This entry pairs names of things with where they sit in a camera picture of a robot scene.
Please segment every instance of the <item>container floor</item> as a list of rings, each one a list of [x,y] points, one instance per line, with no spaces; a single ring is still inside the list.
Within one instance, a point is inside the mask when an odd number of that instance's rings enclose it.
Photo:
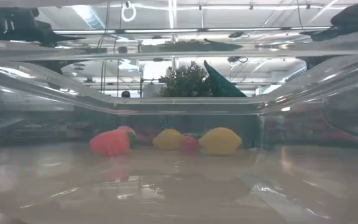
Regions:
[[[0,214],[28,224],[358,223],[358,150],[100,157],[75,142],[1,147]]]

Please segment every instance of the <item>pink ball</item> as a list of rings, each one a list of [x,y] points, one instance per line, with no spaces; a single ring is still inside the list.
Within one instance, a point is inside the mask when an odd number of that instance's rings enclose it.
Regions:
[[[132,128],[128,127],[128,126],[120,126],[120,127],[117,128],[117,130],[124,131],[126,133],[132,133],[132,134],[134,134],[136,136],[135,131]]]
[[[181,140],[181,152],[196,152],[200,149],[197,139],[193,136],[184,136]]]

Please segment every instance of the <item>green plant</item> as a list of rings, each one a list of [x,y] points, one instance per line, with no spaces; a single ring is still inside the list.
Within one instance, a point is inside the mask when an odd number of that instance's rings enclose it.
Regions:
[[[161,82],[166,87],[160,91],[163,97],[209,97],[211,96],[211,80],[205,69],[191,62],[190,66],[181,66],[174,70],[169,68],[167,77],[162,77]]]

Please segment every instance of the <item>yellow lemon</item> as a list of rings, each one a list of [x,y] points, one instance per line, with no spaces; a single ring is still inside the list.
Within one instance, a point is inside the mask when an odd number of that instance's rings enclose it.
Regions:
[[[175,129],[163,130],[153,139],[153,145],[163,150],[179,150],[183,135]]]
[[[214,155],[231,155],[242,144],[241,138],[228,128],[214,128],[198,142]]]

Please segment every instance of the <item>yellow ball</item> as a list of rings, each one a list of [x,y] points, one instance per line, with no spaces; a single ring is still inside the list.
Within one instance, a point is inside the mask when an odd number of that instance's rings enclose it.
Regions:
[[[231,155],[242,144],[241,138],[228,128],[214,128],[198,142],[206,151],[214,155]]]
[[[175,129],[163,130],[153,139],[153,145],[163,150],[179,150],[183,135]]]

